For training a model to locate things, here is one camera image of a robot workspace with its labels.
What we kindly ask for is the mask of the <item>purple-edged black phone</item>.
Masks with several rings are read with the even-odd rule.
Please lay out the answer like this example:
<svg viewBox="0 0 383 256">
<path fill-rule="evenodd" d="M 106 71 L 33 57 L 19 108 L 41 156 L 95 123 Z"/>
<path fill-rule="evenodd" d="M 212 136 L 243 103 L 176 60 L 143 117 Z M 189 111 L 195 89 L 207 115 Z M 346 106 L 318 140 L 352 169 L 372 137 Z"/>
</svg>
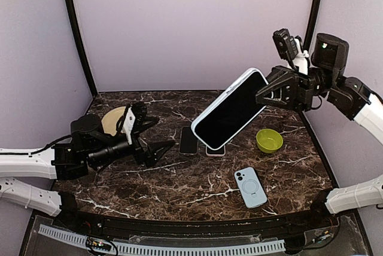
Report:
<svg viewBox="0 0 383 256">
<path fill-rule="evenodd" d="M 198 149 L 198 139 L 195 137 L 190 126 L 181 129 L 180 147 L 181 154 L 196 154 Z"/>
</svg>

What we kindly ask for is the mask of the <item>pink phone case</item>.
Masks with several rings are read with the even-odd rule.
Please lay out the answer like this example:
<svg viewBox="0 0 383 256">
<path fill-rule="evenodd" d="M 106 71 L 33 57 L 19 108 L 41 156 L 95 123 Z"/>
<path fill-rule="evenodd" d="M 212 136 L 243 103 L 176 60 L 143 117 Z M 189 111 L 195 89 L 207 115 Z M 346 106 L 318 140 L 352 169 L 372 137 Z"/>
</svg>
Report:
<svg viewBox="0 0 383 256">
<path fill-rule="evenodd" d="M 226 147 L 222 146 L 217 150 L 212 150 L 209 147 L 206 147 L 205 152 L 208 157 L 223 157 L 226 154 Z"/>
</svg>

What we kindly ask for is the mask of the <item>black phone light-blue edge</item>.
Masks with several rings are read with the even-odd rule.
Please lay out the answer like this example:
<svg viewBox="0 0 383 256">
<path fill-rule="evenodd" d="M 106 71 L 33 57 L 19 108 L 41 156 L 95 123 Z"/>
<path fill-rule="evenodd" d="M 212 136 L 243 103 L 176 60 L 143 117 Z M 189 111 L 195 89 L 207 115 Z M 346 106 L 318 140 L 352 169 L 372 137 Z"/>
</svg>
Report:
<svg viewBox="0 0 383 256">
<path fill-rule="evenodd" d="M 206 153 L 211 155 L 225 155 L 226 149 L 225 149 L 225 146 L 222 146 L 219 149 L 214 149 L 214 150 L 207 147 Z"/>
</svg>

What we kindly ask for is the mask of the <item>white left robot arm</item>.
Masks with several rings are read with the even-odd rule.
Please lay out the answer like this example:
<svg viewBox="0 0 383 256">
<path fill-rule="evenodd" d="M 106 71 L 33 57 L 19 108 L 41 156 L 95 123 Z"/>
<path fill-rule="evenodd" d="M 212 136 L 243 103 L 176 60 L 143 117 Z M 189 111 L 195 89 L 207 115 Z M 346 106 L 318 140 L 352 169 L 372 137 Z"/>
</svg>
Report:
<svg viewBox="0 0 383 256">
<path fill-rule="evenodd" d="M 127 116 L 115 135 L 105 133 L 101 119 L 94 114 L 71 123 L 70 135 L 63 136 L 35 151 L 1 150 L 1 198 L 36 209 L 61 220 L 72 230 L 84 225 L 75 196 L 48 191 L 24 183 L 21 178 L 73 180 L 99 173 L 116 160 L 132 156 L 138 164 L 153 167 L 174 146 L 173 140 L 155 142 L 144 148 L 141 132 L 157 124 L 155 117 Z"/>
</svg>

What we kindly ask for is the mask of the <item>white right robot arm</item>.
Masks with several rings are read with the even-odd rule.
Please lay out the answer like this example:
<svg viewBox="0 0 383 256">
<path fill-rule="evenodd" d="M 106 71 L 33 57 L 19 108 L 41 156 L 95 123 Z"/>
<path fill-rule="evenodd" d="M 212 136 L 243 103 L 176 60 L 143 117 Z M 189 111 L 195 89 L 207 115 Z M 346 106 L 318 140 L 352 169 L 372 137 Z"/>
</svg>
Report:
<svg viewBox="0 0 383 256">
<path fill-rule="evenodd" d="M 318 33 L 309 54 L 288 29 L 275 31 L 272 39 L 288 65 L 272 68 L 268 84 L 255 94 L 258 104 L 303 112 L 313 110 L 313 98 L 321 96 L 382 142 L 382 98 L 358 78 L 344 76 L 346 41 Z"/>
</svg>

